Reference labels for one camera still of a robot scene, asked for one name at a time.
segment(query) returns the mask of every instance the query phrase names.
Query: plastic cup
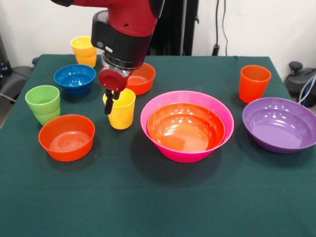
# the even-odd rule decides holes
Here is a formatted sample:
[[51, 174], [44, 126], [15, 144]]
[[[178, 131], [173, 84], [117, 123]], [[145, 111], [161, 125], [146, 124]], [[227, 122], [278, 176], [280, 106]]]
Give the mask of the plastic cup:
[[241, 69], [239, 97], [245, 103], [250, 103], [263, 96], [271, 72], [258, 65], [248, 65]]
[[[108, 115], [113, 128], [123, 130], [131, 127], [134, 118], [135, 93], [130, 89], [123, 90], [118, 100], [114, 100], [111, 114]], [[103, 103], [107, 101], [106, 94], [103, 95]]]
[[29, 90], [25, 101], [41, 125], [60, 116], [60, 93], [52, 85], [40, 85]]
[[95, 67], [97, 61], [97, 48], [91, 43], [91, 36], [80, 36], [71, 41], [71, 47], [79, 64]]

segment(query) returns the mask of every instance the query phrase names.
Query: white wall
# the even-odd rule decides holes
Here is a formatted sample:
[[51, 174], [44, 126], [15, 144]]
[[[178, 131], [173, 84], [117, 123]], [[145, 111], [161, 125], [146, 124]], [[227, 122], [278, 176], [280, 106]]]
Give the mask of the white wall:
[[50, 0], [0, 0], [0, 34], [11, 65], [31, 65], [44, 53], [73, 53], [70, 41], [91, 35], [92, 17], [100, 10]]
[[[195, 55], [212, 54], [216, 0], [199, 0]], [[220, 55], [225, 53], [220, 0]], [[228, 55], [270, 56], [282, 79], [294, 60], [316, 67], [316, 0], [227, 0]]]
[[[216, 0], [199, 1], [194, 54], [210, 55]], [[92, 17], [99, 10], [61, 7], [50, 0], [0, 0], [0, 33], [12, 66], [31, 65], [43, 53], [72, 53], [71, 39], [91, 34]], [[315, 25], [316, 0], [227, 0], [229, 55], [270, 56], [282, 78], [292, 60], [316, 67]], [[219, 31], [223, 55], [225, 41]]]

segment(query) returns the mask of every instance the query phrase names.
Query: dark green tablecloth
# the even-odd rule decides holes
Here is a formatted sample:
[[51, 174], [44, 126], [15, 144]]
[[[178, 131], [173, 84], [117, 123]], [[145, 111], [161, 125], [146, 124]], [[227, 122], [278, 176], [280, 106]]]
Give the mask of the dark green tablecloth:
[[[62, 114], [81, 114], [96, 126], [91, 152], [62, 163], [38, 143], [41, 126], [24, 96], [55, 85], [72, 55], [44, 55], [0, 131], [1, 237], [311, 237], [316, 236], [315, 146], [278, 155], [258, 146], [241, 120], [237, 95], [242, 66], [272, 72], [265, 96], [289, 98], [266, 57], [148, 57], [153, 89], [137, 97], [135, 120], [116, 131], [103, 114], [103, 88], [78, 99], [62, 93]], [[172, 90], [205, 92], [233, 112], [235, 132], [208, 158], [192, 164], [160, 154], [140, 128], [153, 97]]]

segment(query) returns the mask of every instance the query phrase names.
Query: plastic bowl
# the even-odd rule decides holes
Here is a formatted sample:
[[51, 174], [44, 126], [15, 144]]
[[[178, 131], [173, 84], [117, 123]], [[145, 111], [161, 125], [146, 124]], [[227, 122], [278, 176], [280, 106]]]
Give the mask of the plastic bowl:
[[[215, 112], [222, 119], [225, 125], [225, 136], [222, 143], [217, 147], [214, 147], [203, 152], [186, 153], [169, 149], [159, 144], [154, 139], [152, 139], [147, 131], [147, 121], [150, 115], [156, 109], [164, 105], [178, 102], [198, 104]], [[155, 97], [154, 99], [149, 101], [147, 105], [143, 108], [140, 115], [140, 122], [146, 136], [158, 147], [158, 149], [166, 157], [168, 157], [171, 160], [182, 163], [196, 162], [207, 157], [213, 151], [224, 145], [231, 138], [235, 127], [232, 113], [222, 102], [220, 102], [219, 100], [215, 99], [210, 95], [206, 95], [195, 91], [172, 91]]]
[[242, 114], [245, 127], [262, 147], [276, 153], [294, 153], [316, 143], [316, 115], [291, 100], [262, 98]]
[[208, 108], [192, 103], [172, 103], [155, 110], [147, 122], [151, 138], [169, 149], [202, 152], [217, 147], [225, 126]]
[[89, 153], [93, 144], [93, 122], [81, 115], [64, 115], [49, 121], [39, 132], [39, 143], [58, 161], [74, 161]]
[[59, 69], [54, 75], [54, 80], [68, 94], [79, 97], [90, 91], [95, 76], [96, 72], [92, 67], [73, 64]]
[[155, 76], [155, 69], [148, 63], [144, 63], [141, 68], [133, 71], [128, 78], [126, 88], [132, 90], [136, 95], [145, 94], [152, 88]]

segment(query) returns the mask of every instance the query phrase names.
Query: pink bowl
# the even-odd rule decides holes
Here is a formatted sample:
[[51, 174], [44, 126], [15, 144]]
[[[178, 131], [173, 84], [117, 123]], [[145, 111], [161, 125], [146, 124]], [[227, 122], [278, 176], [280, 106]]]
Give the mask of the pink bowl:
[[[187, 102], [202, 105], [215, 112], [222, 119], [225, 125], [225, 137], [222, 143], [217, 147], [204, 152], [184, 153], [171, 150], [154, 141], [147, 131], [148, 118], [156, 109], [160, 108], [161, 106], [177, 102]], [[196, 91], [172, 91], [155, 97], [154, 99], [149, 101], [147, 105], [143, 108], [140, 115], [140, 123], [146, 136], [158, 147], [158, 149], [166, 157], [181, 163], [197, 162], [207, 157], [213, 151], [224, 145], [231, 138], [235, 126], [232, 113], [222, 102], [210, 95], [206, 95]]]

